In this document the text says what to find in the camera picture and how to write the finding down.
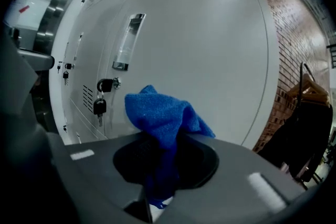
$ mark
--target air vent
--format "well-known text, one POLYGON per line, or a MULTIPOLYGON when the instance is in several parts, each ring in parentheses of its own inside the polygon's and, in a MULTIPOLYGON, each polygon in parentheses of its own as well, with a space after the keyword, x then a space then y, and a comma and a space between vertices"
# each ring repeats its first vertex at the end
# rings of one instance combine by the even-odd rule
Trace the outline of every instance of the air vent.
POLYGON ((93 113, 93 92, 83 85, 83 105, 93 113))

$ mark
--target key lock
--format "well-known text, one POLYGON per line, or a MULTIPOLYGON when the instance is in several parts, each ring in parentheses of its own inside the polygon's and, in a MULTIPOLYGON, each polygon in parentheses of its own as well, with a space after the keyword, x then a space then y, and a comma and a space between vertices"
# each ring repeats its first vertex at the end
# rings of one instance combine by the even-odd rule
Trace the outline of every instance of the key lock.
POLYGON ((101 98, 98 98, 93 103, 93 113, 98 116, 99 126, 103 126, 103 114, 106 112, 106 101, 104 99, 105 92, 111 92, 112 87, 116 90, 120 88, 121 82, 118 77, 114 79, 101 79, 97 83, 97 90, 101 92, 101 98))

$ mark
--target blue microfiber cloth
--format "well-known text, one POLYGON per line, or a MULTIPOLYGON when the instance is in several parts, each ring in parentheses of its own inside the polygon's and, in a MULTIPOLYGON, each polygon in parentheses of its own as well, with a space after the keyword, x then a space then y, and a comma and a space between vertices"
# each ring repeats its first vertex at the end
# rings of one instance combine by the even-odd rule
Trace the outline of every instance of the blue microfiber cloth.
POLYGON ((146 176, 144 188, 149 203, 163 209, 162 202, 174 195, 179 184, 175 163, 178 132, 215 135, 187 101, 159 94, 152 85, 138 94, 127 94, 125 109, 135 127, 159 142, 159 165, 146 176))

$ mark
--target locker handle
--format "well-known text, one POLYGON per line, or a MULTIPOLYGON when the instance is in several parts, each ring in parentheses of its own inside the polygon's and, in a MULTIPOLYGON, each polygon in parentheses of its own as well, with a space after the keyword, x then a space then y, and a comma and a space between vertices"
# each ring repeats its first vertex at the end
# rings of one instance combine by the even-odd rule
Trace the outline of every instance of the locker handle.
POLYGON ((125 32, 122 33, 122 39, 117 49, 117 55, 114 58, 112 68, 127 71, 131 61, 132 53, 135 48, 140 28, 146 14, 139 13, 130 16, 125 32))

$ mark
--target red brick wall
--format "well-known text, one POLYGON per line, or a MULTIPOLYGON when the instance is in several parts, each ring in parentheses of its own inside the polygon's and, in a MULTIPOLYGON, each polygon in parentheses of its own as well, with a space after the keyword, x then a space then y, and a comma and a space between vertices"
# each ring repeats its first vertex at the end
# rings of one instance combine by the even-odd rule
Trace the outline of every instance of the red brick wall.
POLYGON ((267 0, 276 26, 280 50, 278 89, 268 123, 254 147, 259 151, 291 116, 295 101, 287 92, 299 82, 300 63, 306 62, 316 81, 329 91, 326 40, 317 21, 302 0, 267 0))

